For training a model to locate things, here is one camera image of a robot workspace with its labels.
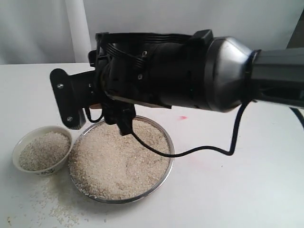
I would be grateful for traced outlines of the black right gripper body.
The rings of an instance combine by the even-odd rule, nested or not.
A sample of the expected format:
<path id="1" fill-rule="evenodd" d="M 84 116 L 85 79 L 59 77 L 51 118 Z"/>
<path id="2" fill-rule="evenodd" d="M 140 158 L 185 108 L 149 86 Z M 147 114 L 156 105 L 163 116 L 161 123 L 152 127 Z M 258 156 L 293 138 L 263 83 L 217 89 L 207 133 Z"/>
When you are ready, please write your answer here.
<path id="1" fill-rule="evenodd" d="M 113 59 L 136 61 L 137 58 L 117 49 L 115 44 L 129 42 L 131 33 L 98 33 L 95 36 L 96 49 L 88 53 L 92 71 L 70 75 L 77 106 L 82 108 L 85 120 L 97 123 L 102 119 L 108 125 L 116 124 L 121 135 L 133 132 L 135 107 L 131 103 L 114 100 L 108 96 L 104 80 L 110 75 Z M 89 106 L 101 104 L 102 109 L 90 109 Z"/>

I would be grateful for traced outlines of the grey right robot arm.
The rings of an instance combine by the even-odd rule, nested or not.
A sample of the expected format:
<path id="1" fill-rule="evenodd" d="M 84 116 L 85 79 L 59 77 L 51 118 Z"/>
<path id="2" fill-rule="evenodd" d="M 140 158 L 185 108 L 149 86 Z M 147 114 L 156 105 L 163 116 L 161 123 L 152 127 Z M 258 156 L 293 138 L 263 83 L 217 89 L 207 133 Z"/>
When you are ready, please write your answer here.
<path id="1" fill-rule="evenodd" d="M 70 129 L 83 108 L 101 104 L 110 123 L 125 127 L 134 105 L 228 112 L 247 101 L 304 106 L 304 50 L 251 50 L 210 29 L 193 35 L 98 33 L 92 79 L 74 75 Z"/>

